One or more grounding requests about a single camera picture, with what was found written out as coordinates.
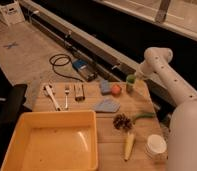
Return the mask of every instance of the cable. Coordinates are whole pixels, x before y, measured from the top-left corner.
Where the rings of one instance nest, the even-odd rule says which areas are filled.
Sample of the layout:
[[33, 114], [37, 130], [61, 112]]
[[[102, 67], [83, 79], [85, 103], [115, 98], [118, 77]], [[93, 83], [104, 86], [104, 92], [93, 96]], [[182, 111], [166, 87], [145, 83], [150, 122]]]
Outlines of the cable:
[[[67, 61], [65, 63], [63, 63], [63, 64], [57, 64], [57, 62], [59, 60], [61, 60], [61, 59], [67, 59]], [[53, 56], [50, 57], [49, 63], [52, 65], [53, 72], [56, 73], [57, 75], [65, 77], [65, 78], [70, 78], [70, 79], [74, 79], [74, 80], [78, 80], [78, 81], [83, 82], [83, 80], [81, 80], [79, 78], [68, 76], [68, 75], [63, 75], [63, 74], [61, 74], [61, 73], [56, 71], [55, 67], [65, 66], [65, 65], [67, 65], [69, 63], [72, 64], [72, 60], [71, 60], [69, 55], [63, 54], [63, 53], [53, 55]]]

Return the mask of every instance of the wooden table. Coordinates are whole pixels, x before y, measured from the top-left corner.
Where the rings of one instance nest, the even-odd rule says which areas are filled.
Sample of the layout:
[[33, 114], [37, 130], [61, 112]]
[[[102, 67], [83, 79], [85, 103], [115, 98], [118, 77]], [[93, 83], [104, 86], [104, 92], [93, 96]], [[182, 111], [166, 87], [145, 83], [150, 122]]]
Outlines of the wooden table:
[[[75, 101], [74, 84], [77, 83], [53, 83], [55, 97], [62, 109], [65, 105], [64, 86], [69, 84], [70, 94], [68, 96], [69, 110], [86, 110], [109, 97], [120, 103], [117, 113], [97, 113], [97, 132], [98, 132], [98, 165], [99, 171], [164, 171], [165, 161], [155, 163], [145, 152], [147, 137], [151, 134], [162, 135], [157, 118], [143, 118], [136, 121], [134, 132], [136, 141], [130, 160], [123, 159], [125, 133], [113, 127], [113, 117], [118, 113], [135, 115], [144, 112], [154, 112], [153, 104], [150, 99], [149, 91], [145, 82], [137, 80], [134, 84], [134, 91], [127, 94], [125, 83], [117, 83], [122, 87], [119, 97], [112, 95], [102, 96], [100, 94], [99, 83], [83, 83], [86, 99], [82, 102]], [[43, 85], [41, 85], [38, 98], [33, 111], [54, 111], [51, 100], [44, 95]]]

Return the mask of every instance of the paper cup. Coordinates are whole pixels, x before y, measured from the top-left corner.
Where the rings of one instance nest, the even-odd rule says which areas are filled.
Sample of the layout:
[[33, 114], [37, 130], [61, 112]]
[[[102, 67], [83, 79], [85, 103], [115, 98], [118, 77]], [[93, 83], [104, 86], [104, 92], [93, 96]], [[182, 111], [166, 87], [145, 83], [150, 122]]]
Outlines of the paper cup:
[[146, 150], [150, 157], [157, 160], [161, 158], [166, 149], [166, 141], [160, 135], [152, 134], [147, 138]]

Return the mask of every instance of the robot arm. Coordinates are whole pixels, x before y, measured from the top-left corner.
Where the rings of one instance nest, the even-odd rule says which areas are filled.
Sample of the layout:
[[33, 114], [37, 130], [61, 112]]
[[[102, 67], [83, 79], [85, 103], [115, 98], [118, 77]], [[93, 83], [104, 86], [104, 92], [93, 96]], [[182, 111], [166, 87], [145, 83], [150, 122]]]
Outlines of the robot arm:
[[137, 77], [156, 72], [177, 105], [197, 99], [197, 91], [169, 66], [172, 56], [173, 53], [168, 48], [146, 49], [145, 61], [140, 64]]
[[136, 77], [158, 74], [177, 105], [170, 123], [167, 171], [197, 171], [197, 91], [168, 65], [170, 49], [151, 47], [144, 56]]

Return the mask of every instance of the plastic bin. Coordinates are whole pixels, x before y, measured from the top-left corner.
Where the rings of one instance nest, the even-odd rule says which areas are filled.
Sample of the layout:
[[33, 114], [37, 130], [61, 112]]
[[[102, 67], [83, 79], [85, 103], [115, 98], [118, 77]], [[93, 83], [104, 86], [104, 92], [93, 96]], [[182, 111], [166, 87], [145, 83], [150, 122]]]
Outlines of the plastic bin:
[[29, 112], [18, 120], [2, 171], [94, 171], [98, 166], [93, 111]]
[[8, 26], [25, 21], [19, 3], [15, 1], [7, 5], [0, 5], [0, 20]]

